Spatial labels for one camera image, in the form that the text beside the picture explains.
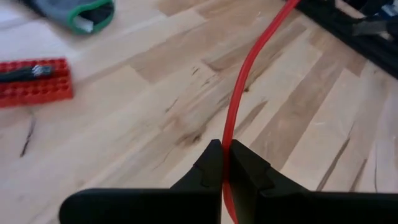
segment red plastic tray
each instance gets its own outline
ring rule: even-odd
[[[73,98],[72,78],[65,58],[1,62],[0,72],[34,65],[52,65],[55,69],[54,74],[40,80],[0,83],[0,108]]]

